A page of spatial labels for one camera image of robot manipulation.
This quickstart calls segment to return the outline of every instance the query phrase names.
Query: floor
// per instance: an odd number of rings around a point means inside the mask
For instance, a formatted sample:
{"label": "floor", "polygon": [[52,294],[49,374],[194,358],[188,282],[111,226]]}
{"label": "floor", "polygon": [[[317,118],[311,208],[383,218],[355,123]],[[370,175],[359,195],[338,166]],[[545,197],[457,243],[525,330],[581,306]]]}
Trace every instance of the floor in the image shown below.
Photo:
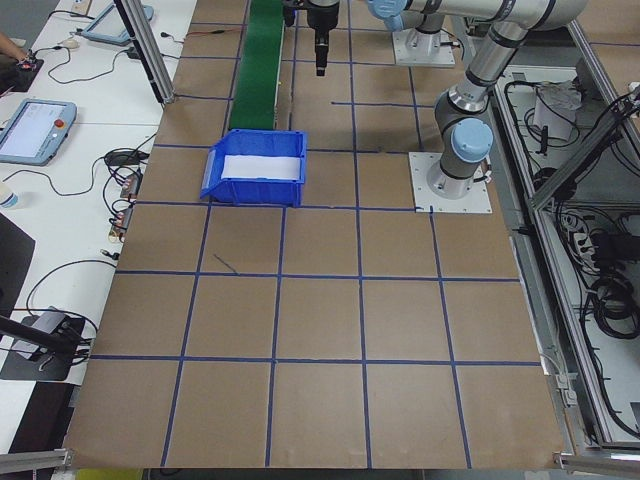
{"label": "floor", "polygon": [[[639,15],[633,0],[608,0],[603,17],[598,2],[589,2],[578,18],[591,48],[618,95],[629,93],[628,85],[640,78]],[[640,128],[640,119],[635,118]]]}
{"label": "floor", "polygon": [[562,449],[518,269],[492,215],[414,212],[462,70],[393,66],[343,0],[326,78],[287,29],[278,128],[309,134],[303,207],[198,198],[246,0],[200,0],[65,445],[112,467],[520,468]]}

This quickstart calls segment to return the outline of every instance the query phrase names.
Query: white paper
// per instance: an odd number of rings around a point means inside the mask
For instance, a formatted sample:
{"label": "white paper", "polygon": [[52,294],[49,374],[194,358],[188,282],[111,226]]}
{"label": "white paper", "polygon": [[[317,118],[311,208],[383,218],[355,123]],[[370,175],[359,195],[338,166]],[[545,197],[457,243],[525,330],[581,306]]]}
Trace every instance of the white paper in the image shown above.
{"label": "white paper", "polygon": [[298,180],[300,178],[300,158],[225,155],[221,178]]}

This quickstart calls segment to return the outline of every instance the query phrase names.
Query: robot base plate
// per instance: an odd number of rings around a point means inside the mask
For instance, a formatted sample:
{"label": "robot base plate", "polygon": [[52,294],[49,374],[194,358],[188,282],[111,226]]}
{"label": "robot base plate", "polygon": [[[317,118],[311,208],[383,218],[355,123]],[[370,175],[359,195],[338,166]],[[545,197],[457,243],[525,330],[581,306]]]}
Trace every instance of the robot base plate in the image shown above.
{"label": "robot base plate", "polygon": [[[393,33],[393,52],[396,56],[396,65],[422,65],[437,68],[454,68],[456,60],[450,46],[441,45],[435,54],[427,55],[418,49],[407,48],[407,37],[410,30]],[[449,42],[449,35],[440,32],[441,41]]]}
{"label": "robot base plate", "polygon": [[[426,213],[432,210],[436,213],[492,213],[485,182],[474,183],[469,193],[459,200],[443,198],[431,190],[427,183],[427,172],[431,165],[440,160],[440,156],[440,153],[434,152],[409,153],[416,211]],[[478,168],[476,178],[482,177],[482,175],[482,170]]]}

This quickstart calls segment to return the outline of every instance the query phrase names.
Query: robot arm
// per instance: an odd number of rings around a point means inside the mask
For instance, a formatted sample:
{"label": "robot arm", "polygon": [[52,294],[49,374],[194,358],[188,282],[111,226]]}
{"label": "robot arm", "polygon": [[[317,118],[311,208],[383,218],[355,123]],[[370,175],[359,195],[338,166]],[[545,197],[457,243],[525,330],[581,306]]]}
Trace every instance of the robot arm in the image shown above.
{"label": "robot arm", "polygon": [[338,26],[340,0],[282,0],[287,27],[293,25],[297,10],[307,11],[307,24],[315,31],[316,75],[324,77],[329,55],[329,32]]}
{"label": "robot arm", "polygon": [[495,22],[469,64],[464,78],[436,102],[435,116],[445,149],[428,174],[438,195],[462,198],[493,144],[491,129],[478,117],[487,93],[524,42],[529,30],[553,29],[576,18],[587,0],[367,0],[378,18],[403,15],[407,9],[430,15],[487,18]]}

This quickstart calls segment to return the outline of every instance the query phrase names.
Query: computer mouse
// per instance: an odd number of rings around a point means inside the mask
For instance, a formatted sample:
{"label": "computer mouse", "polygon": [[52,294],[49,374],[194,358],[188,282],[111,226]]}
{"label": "computer mouse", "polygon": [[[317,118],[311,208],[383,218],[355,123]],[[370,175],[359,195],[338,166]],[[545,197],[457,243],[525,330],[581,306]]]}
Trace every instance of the computer mouse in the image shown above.
{"label": "computer mouse", "polygon": [[74,48],[78,48],[80,46],[80,44],[75,38],[67,38],[66,40],[63,40],[62,42],[60,42],[60,45],[62,45],[63,47],[69,48],[71,50],[73,50]]}

